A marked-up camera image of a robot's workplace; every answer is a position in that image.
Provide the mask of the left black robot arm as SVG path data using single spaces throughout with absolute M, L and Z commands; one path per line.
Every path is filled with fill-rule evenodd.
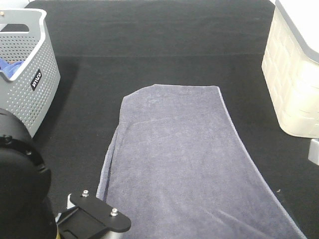
M 47 197 L 51 171 L 25 125 L 0 111 L 0 237 L 54 239 L 57 225 Z

